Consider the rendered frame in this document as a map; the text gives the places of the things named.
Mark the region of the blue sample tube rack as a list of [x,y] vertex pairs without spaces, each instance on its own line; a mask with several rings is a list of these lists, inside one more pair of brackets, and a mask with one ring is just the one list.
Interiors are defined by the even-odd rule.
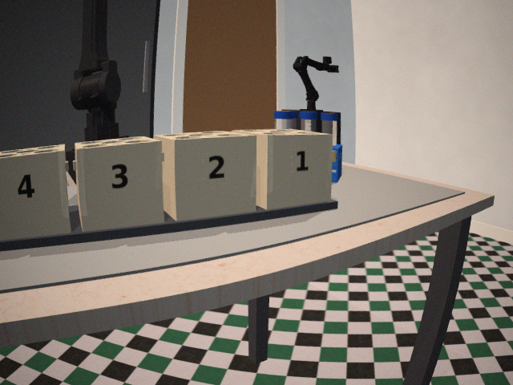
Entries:
[[337,151],[337,165],[336,162],[333,162],[332,170],[336,170],[336,172],[332,172],[332,183],[337,183],[341,177],[342,144],[333,146],[333,151]]

